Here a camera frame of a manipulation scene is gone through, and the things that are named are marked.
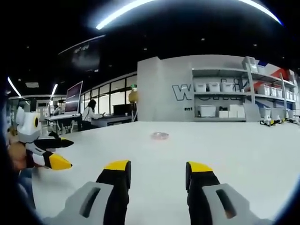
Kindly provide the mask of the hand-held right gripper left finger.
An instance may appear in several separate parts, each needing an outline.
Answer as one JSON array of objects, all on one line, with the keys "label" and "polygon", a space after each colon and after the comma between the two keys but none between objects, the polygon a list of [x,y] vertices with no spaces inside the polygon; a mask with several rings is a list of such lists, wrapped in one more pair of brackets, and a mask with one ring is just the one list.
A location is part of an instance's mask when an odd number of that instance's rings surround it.
[{"label": "hand-held right gripper left finger", "polygon": [[95,182],[87,182],[66,199],[64,209],[43,219],[45,225],[123,225],[129,204],[131,161],[106,165]]}]

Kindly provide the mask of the person's left hand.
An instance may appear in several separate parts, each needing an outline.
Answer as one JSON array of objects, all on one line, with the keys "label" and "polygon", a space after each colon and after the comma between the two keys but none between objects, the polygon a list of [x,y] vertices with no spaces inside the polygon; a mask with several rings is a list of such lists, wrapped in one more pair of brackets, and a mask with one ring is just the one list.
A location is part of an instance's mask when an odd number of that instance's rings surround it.
[{"label": "person's left hand", "polygon": [[27,168],[26,148],[23,143],[19,141],[17,130],[10,126],[7,130],[8,153],[11,158],[13,169],[19,173]]}]

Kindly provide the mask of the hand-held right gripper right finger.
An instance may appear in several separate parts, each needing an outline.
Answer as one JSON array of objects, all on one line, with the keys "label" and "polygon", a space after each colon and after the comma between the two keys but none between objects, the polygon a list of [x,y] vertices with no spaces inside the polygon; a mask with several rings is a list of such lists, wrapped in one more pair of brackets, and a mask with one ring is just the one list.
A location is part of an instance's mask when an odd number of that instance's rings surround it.
[{"label": "hand-held right gripper right finger", "polygon": [[187,205],[192,225],[271,225],[250,210],[249,201],[227,183],[220,183],[212,168],[186,162]]}]

